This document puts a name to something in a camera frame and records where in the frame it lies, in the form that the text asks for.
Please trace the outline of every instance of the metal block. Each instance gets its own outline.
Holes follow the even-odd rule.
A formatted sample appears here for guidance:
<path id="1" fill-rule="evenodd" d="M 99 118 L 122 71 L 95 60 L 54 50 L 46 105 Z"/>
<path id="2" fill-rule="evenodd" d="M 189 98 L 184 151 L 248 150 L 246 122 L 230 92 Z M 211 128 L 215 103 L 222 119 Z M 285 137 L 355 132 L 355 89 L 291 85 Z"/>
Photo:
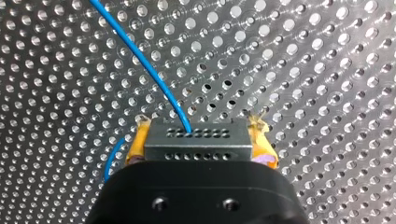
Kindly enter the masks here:
<path id="1" fill-rule="evenodd" d="M 148 161 L 250 161 L 252 145 L 245 119 L 230 123 L 193 123 L 185 133 L 180 123 L 154 119 L 145 144 Z"/>

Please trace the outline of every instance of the perforated metal sheet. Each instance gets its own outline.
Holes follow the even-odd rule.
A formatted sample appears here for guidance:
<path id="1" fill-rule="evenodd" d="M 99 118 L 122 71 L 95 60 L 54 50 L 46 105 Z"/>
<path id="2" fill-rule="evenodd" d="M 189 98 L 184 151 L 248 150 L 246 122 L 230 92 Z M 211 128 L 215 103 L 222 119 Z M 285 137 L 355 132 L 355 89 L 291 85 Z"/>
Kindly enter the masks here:
<path id="1" fill-rule="evenodd" d="M 103 3 L 192 121 L 267 111 L 312 223 L 396 222 L 393 1 Z M 88 1 L 0 8 L 0 221 L 83 223 L 135 116 L 175 113 Z"/>

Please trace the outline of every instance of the black plastic housing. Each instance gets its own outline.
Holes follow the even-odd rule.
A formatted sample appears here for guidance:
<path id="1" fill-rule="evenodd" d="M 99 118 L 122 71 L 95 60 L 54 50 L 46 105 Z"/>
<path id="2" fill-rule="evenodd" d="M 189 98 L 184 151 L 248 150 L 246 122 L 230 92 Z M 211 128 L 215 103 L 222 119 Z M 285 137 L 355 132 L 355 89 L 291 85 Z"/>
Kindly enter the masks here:
<path id="1" fill-rule="evenodd" d="M 87 224 L 307 224 L 293 186 L 250 161 L 144 161 L 105 184 Z"/>

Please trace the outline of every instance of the dark bolt hole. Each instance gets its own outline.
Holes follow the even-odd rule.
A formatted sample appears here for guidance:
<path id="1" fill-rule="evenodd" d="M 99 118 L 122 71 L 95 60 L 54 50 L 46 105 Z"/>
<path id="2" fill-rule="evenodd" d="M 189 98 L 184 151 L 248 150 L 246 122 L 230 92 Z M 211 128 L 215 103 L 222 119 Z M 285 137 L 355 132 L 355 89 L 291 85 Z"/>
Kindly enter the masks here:
<path id="1" fill-rule="evenodd" d="M 152 209 L 154 209 L 157 212 L 161 212 L 165 210 L 168 207 L 168 205 L 169 204 L 165 198 L 156 198 L 152 202 Z"/>
<path id="2" fill-rule="evenodd" d="M 223 201 L 223 208 L 229 212 L 237 211 L 239 207 L 239 202 L 234 199 L 226 199 Z"/>

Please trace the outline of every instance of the blue cable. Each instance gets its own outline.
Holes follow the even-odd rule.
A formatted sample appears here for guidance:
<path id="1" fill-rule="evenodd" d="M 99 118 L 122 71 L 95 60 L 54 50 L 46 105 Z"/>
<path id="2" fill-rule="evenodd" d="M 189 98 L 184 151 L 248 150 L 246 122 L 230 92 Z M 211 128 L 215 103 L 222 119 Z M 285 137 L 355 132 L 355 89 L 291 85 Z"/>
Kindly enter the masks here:
<path id="1" fill-rule="evenodd" d="M 121 148 L 122 144 L 124 144 L 124 143 L 125 143 L 125 138 L 121 138 L 119 140 L 119 142 L 113 147 L 113 150 L 111 151 L 110 155 L 108 156 L 108 159 L 107 159 L 106 165 L 105 165 L 105 174 L 104 174 L 105 183 L 109 179 L 111 163 L 113 163 L 117 152 L 120 151 L 120 148 Z"/>
<path id="2" fill-rule="evenodd" d="M 139 48 L 132 42 L 132 40 L 128 37 L 128 35 L 123 31 L 122 27 L 114 20 L 114 18 L 106 11 L 103 5 L 98 0 L 90 0 L 91 4 L 98 10 L 98 12 L 105 18 L 105 20 L 110 24 L 110 26 L 117 32 L 119 37 L 123 40 L 123 42 L 128 46 L 128 48 L 132 51 L 132 53 L 137 57 L 140 63 L 148 70 L 148 73 L 154 79 L 154 81 L 158 84 L 160 89 L 163 91 L 163 94 L 168 98 L 169 103 L 177 112 L 180 117 L 181 122 L 183 123 L 184 128 L 187 133 L 191 133 L 190 122 L 187 119 L 186 114 L 183 109 L 177 104 L 177 100 L 172 92 L 168 89 L 166 84 L 161 80 L 158 76 L 157 71 L 152 67 L 150 62 L 146 59 L 143 53 L 139 50 Z"/>

